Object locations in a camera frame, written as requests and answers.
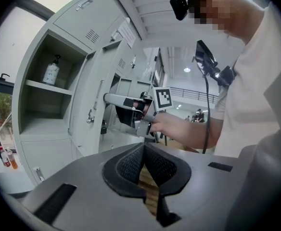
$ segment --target locker handle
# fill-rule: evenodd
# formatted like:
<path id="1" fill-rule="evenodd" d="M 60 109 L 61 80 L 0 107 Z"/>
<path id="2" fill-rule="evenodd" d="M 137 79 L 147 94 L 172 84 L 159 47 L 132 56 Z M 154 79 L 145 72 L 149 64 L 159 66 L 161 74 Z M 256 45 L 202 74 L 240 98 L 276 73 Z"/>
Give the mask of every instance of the locker handle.
<path id="1" fill-rule="evenodd" d="M 100 85 L 99 85 L 99 89 L 98 89 L 98 91 L 97 91 L 97 96 L 96 96 L 96 98 L 99 97 L 99 94 L 100 94 L 100 91 L 101 91 L 101 87 L 102 87 L 103 82 L 104 82 L 104 79 L 100 81 Z"/>
<path id="2" fill-rule="evenodd" d="M 89 124 L 89 123 L 93 123 L 94 122 L 94 116 L 91 116 L 91 110 L 89 111 L 89 114 L 88 114 L 88 119 L 86 120 L 86 122 Z"/>
<path id="3" fill-rule="evenodd" d="M 45 180 L 44 177 L 43 177 L 43 174 L 41 172 L 40 167 L 35 167 L 35 168 L 33 168 L 33 170 L 37 173 L 41 182 Z"/>
<path id="4" fill-rule="evenodd" d="M 83 3 L 79 3 L 78 4 L 78 7 L 80 7 L 81 9 L 85 8 L 88 4 L 92 3 L 93 0 L 86 0 L 85 2 Z"/>

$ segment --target black cable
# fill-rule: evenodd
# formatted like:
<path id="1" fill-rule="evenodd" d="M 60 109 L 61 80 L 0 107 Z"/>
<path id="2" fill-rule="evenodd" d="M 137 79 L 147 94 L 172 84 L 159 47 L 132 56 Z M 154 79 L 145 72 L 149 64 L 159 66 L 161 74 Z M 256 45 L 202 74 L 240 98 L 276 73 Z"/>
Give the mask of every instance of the black cable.
<path id="1" fill-rule="evenodd" d="M 165 145 L 167 146 L 167 139 L 166 139 L 166 135 L 164 134 L 164 140 L 165 140 Z"/>
<path id="2" fill-rule="evenodd" d="M 164 134 L 164 141 L 165 141 L 165 146 L 167 146 L 167 137 L 165 134 Z"/>
<path id="3" fill-rule="evenodd" d="M 210 106 L 209 106 L 209 84 L 207 77 L 204 76 L 204 80 L 206 82 L 206 94 L 207 94 L 207 105 L 208 105 L 208 119 L 206 124 L 206 137 L 204 140 L 204 148 L 203 148 L 203 154 L 206 153 L 207 145 L 208 145 L 208 139 L 209 139 L 209 131 L 210 131 Z"/>

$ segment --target man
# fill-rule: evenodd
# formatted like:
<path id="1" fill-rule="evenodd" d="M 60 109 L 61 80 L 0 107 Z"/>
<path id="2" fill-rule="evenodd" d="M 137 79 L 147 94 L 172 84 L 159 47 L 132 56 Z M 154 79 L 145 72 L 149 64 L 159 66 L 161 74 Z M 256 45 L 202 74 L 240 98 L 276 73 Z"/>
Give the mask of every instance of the man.
<path id="1" fill-rule="evenodd" d="M 198 119 L 198 113 L 196 112 L 195 115 L 194 115 L 194 119 L 193 119 L 193 122 L 196 122 Z"/>
<path id="2" fill-rule="evenodd" d="M 264 92 L 281 73 L 281 14 L 272 3 L 262 9 L 251 0 L 188 0 L 188 7 L 196 19 L 245 43 L 234 67 L 237 76 L 211 115 L 207 146 L 216 146 L 216 155 L 238 157 L 243 147 L 279 129 Z M 202 149 L 206 124 L 159 113 L 151 131 Z"/>
<path id="3" fill-rule="evenodd" d="M 198 109 L 197 112 L 198 112 L 198 115 L 197 115 L 196 122 L 203 123 L 204 122 L 204 113 L 202 112 L 202 109 Z"/>

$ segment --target black mesh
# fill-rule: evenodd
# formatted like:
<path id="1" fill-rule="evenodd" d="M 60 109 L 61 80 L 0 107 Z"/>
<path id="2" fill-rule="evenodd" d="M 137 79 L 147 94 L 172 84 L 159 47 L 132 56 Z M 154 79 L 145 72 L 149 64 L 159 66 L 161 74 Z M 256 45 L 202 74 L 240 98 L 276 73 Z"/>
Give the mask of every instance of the black mesh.
<path id="1" fill-rule="evenodd" d="M 120 159 L 116 170 L 119 175 L 135 184 L 139 182 L 140 172 L 144 165 L 143 148 L 139 148 Z"/>
<path id="2" fill-rule="evenodd" d="M 157 186 L 170 180 L 177 171 L 174 163 L 149 148 L 145 150 L 145 165 Z"/>
<path id="3" fill-rule="evenodd" d="M 142 167 L 146 165 L 162 197 L 179 193 L 191 177 L 190 166 L 150 144 L 138 144 L 109 159 L 102 171 L 110 188 L 121 196 L 146 198 L 138 181 Z"/>

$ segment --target wooden floor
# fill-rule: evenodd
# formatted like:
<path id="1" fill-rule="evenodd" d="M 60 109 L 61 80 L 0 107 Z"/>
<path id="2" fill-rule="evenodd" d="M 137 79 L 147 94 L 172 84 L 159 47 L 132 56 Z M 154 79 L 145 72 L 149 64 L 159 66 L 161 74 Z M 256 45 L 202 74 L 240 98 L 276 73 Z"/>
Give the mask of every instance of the wooden floor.
<path id="1" fill-rule="evenodd" d="M 156 216 L 158 198 L 159 198 L 159 188 L 152 179 L 148 169 L 144 165 L 140 173 L 139 186 L 146 190 L 146 206 L 149 211 Z"/>

